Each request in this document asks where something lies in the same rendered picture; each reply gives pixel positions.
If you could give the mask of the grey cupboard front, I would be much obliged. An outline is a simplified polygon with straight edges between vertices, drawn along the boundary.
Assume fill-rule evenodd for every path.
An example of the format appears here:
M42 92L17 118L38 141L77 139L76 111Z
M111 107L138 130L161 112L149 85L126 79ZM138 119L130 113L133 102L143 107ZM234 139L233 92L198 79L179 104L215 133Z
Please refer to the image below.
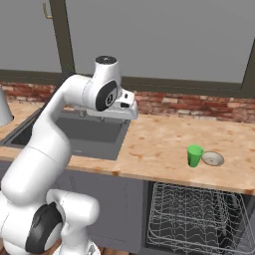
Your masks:
M87 227L98 246L132 253L140 249L142 180L65 169L52 187L85 194L99 202L99 217Z

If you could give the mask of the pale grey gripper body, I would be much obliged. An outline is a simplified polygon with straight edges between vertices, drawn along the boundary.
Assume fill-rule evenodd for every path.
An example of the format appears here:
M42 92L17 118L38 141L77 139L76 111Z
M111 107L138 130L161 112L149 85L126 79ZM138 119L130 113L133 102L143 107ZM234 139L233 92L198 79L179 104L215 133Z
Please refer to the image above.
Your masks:
M138 116L137 103L133 102L130 108L118 109L111 106L103 112L87 110L87 114L92 117L112 118L118 120L136 120Z

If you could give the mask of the green cup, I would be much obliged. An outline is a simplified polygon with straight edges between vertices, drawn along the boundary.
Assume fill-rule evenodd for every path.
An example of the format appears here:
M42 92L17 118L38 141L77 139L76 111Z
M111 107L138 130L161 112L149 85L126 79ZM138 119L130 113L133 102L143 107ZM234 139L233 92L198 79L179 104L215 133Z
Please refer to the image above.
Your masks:
M187 163L190 167L196 167L199 164L203 148L197 144L191 144L187 147Z

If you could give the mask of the dark grey sink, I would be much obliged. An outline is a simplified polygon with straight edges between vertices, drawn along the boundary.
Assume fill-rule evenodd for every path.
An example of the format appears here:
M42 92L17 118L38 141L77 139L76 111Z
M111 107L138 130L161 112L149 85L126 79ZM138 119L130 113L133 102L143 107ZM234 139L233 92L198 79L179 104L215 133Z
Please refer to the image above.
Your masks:
M41 110L36 110L0 141L1 146L23 148ZM126 137L129 121L79 117L78 111L63 110L57 126L70 140L73 155L116 160Z

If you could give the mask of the dark olive window frame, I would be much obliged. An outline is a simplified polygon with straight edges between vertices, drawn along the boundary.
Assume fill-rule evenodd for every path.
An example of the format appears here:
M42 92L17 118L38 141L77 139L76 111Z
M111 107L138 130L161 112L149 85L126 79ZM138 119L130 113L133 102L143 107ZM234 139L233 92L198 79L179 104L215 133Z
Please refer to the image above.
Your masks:
M0 69L0 82L54 85L75 72L75 63L67 17L66 0L48 0L53 14L53 27L60 58L60 73ZM211 82L123 77L125 89L138 92L158 92L226 98L255 99L255 40L245 70L243 82Z

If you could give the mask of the grey bowl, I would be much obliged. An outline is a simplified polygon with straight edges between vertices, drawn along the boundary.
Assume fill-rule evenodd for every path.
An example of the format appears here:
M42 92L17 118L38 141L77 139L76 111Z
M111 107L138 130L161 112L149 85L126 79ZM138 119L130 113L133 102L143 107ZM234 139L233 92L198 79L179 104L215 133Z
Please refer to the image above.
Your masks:
M206 151L201 159L204 163L211 166L220 166L224 163L223 156L215 151Z

